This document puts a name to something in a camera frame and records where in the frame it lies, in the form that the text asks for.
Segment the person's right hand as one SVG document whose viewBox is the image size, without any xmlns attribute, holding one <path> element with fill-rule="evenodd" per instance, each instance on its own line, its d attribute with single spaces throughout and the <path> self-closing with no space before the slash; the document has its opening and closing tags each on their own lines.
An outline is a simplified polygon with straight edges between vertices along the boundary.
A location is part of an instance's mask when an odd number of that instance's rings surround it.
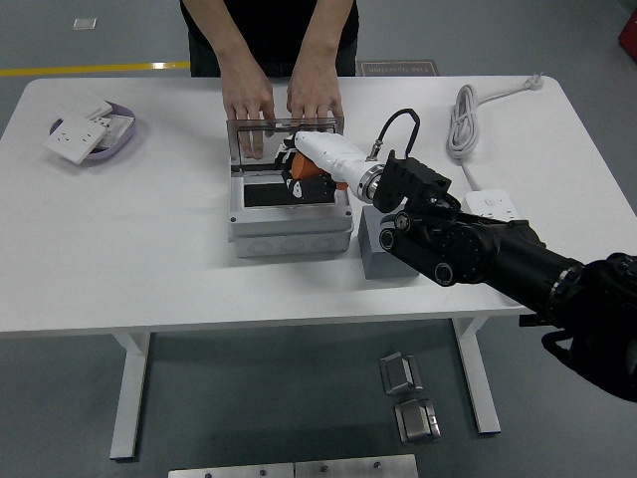
<svg viewBox="0 0 637 478">
<path fill-rule="evenodd" d="M 228 120 L 273 120 L 273 89 L 252 60 L 222 65 L 223 106 Z"/>
</svg>

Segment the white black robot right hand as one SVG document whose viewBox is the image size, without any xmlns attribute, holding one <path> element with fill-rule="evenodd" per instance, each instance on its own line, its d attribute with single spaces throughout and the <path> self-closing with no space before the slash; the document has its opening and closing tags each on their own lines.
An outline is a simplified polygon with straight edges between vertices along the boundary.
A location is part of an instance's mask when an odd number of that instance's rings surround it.
<svg viewBox="0 0 637 478">
<path fill-rule="evenodd" d="M 348 188 L 357 199 L 370 204 L 383 169 L 341 134 L 309 130 L 286 137 L 276 161 L 293 195 L 307 200 Z"/>
</svg>

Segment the person's left hand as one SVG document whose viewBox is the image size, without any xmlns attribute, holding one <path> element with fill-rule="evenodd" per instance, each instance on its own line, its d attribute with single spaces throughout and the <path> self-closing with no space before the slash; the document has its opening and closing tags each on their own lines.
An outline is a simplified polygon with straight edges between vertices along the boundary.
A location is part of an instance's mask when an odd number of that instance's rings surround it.
<svg viewBox="0 0 637 478">
<path fill-rule="evenodd" d="M 298 66 L 288 86 L 287 109 L 293 120 L 342 118 L 335 67 Z"/>
</svg>

